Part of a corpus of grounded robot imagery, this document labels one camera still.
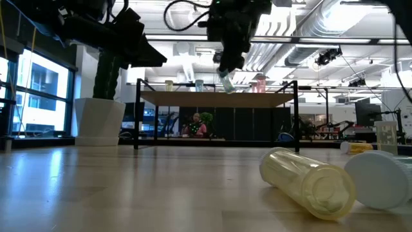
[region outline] person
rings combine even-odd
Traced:
[[[207,127],[200,120],[200,114],[195,113],[192,119],[193,122],[185,127],[185,129],[183,130],[183,134],[188,135],[190,137],[203,138],[207,133]]]

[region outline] wooden floor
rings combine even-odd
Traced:
[[[314,218],[261,180],[267,149],[53,148],[0,155],[0,231],[412,231],[412,205]],[[338,150],[302,155],[343,166]]]

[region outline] desk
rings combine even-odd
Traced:
[[[142,84],[152,91],[141,91]],[[279,93],[286,88],[293,88],[294,93]],[[154,113],[154,128],[158,127],[159,106],[181,106],[181,107],[218,107],[218,108],[270,108],[270,127],[274,128],[275,115],[273,109],[283,103],[294,100],[294,113],[299,114],[299,105],[297,100],[297,81],[291,81],[277,93],[216,93],[216,92],[157,92],[144,80],[138,79],[136,84],[136,102],[140,98],[156,106]],[[135,117],[135,124],[138,124],[138,115]],[[295,118],[295,125],[299,124],[298,117]],[[295,151],[299,151],[300,131],[295,127]],[[270,141],[275,146],[274,130],[271,130]],[[157,145],[158,135],[154,134],[152,144]],[[138,133],[134,136],[135,149],[138,149]],[[242,146],[248,147],[252,141],[242,143]]]

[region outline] yellow plastic tube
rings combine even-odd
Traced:
[[[355,184],[342,168],[273,148],[261,159],[262,179],[279,188],[315,217],[335,220],[349,213]]]
[[[365,151],[373,150],[372,144],[354,143],[354,142],[342,142],[341,152],[342,154],[360,154]]]

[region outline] large white pot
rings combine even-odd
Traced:
[[[126,105],[105,99],[75,99],[76,146],[117,146]]]

